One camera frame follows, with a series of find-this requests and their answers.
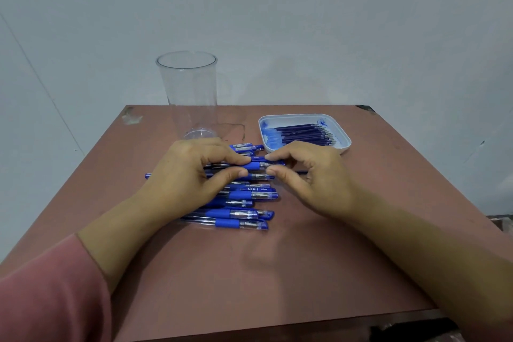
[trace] plastic tray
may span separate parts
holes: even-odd
[[[340,150],[340,153],[346,151],[351,146],[351,139],[347,136],[345,131],[340,127],[335,119],[325,114],[285,114],[285,115],[266,115],[258,120],[260,136],[264,147],[268,153],[275,151],[271,146],[267,144],[266,137],[262,132],[262,129],[267,127],[282,127],[282,126],[294,126],[304,125],[306,123],[317,123],[318,125],[324,125],[337,139],[337,142],[333,147]]]

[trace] table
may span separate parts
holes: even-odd
[[[142,116],[139,123],[123,117],[130,111],[129,117]],[[511,241],[375,112],[348,105],[222,106],[221,132],[229,143],[259,143],[261,116],[293,113],[335,118],[352,140],[343,159],[368,188],[513,259]],[[129,197],[175,139],[168,106],[126,107],[7,256],[0,275]],[[115,340],[197,340],[194,335],[209,333],[244,339],[245,330],[276,335],[294,324],[321,330],[337,321],[374,316],[375,322],[436,308],[369,241],[276,187],[281,200],[267,204],[277,212],[268,232],[176,223],[160,230],[113,297]]]

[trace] hand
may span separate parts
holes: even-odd
[[[265,157],[306,166],[306,180],[284,165],[272,165],[266,172],[291,187],[303,203],[321,215],[344,219],[357,209],[363,190],[351,180],[335,148],[294,141]]]
[[[180,218],[211,201],[229,182],[248,175],[246,169],[233,166],[207,180],[203,166],[220,161],[244,165],[251,158],[237,154],[220,138],[177,141],[134,197],[154,217]]]

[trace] left hand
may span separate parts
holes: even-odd
[[[248,175],[233,166],[207,179],[203,166],[220,161],[244,165],[251,158],[237,154],[221,138],[177,141],[133,197],[153,218],[166,223],[180,218],[211,201],[226,184]]]

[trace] person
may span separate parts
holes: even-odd
[[[332,147],[293,142],[266,156],[302,162],[267,168],[315,212],[375,243],[465,333],[468,341],[513,340],[513,264],[389,205],[351,179]],[[178,141],[132,197],[0,282],[0,340],[109,341],[110,294],[138,249],[168,222],[246,176],[232,166],[207,179],[203,166],[250,161],[221,139]]]

